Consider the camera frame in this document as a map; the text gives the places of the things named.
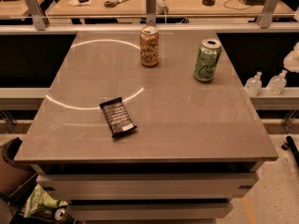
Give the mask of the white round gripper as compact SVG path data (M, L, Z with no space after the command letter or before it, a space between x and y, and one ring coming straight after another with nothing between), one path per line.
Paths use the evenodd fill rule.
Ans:
M299 73L299 42L295 44L293 50L284 58L283 67L290 72Z

